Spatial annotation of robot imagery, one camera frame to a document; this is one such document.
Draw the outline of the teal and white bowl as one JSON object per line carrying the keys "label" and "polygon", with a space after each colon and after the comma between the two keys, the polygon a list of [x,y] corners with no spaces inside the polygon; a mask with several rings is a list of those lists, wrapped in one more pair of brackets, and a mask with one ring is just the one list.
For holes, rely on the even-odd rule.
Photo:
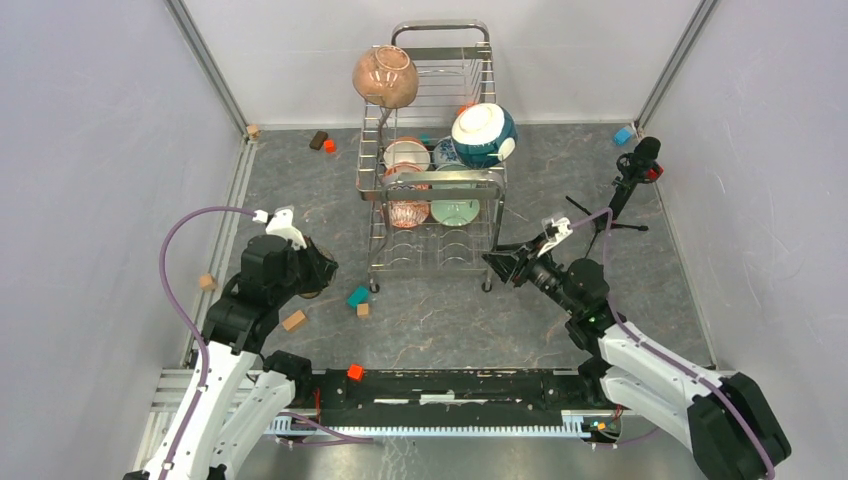
{"label": "teal and white bowl", "polygon": [[451,141],[464,165],[485,169],[512,155],[518,134],[506,109],[496,103],[478,103],[467,107],[454,120]]}

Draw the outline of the pink speckled bowl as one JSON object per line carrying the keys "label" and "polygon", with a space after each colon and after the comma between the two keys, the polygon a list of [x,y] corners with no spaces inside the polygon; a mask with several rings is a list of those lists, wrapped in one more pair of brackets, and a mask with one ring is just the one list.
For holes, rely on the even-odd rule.
{"label": "pink speckled bowl", "polygon": [[352,84],[365,101],[387,109],[399,109],[416,99],[419,75],[405,50],[380,45],[360,56],[353,68]]}

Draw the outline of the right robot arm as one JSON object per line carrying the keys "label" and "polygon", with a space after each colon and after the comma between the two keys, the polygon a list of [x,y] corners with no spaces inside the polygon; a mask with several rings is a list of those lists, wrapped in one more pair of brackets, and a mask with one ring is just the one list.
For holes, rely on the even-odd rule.
{"label": "right robot arm", "polygon": [[482,256],[515,287],[534,285],[570,318],[572,341],[591,358],[577,382],[591,408],[609,402],[674,437],[708,479],[772,479],[791,445],[758,383],[721,374],[654,343],[618,311],[602,264],[555,263],[540,240],[497,247]]}

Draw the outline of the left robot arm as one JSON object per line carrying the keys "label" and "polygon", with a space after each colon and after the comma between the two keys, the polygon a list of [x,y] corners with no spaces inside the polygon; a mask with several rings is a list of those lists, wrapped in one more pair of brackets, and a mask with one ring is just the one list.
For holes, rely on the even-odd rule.
{"label": "left robot arm", "polygon": [[238,387],[292,298],[314,298],[335,277],[333,255],[310,238],[252,238],[239,271],[209,308],[202,352],[177,414],[155,454],[129,479],[234,479],[247,455],[285,407],[314,394],[310,360],[276,351],[248,398],[230,408]]}

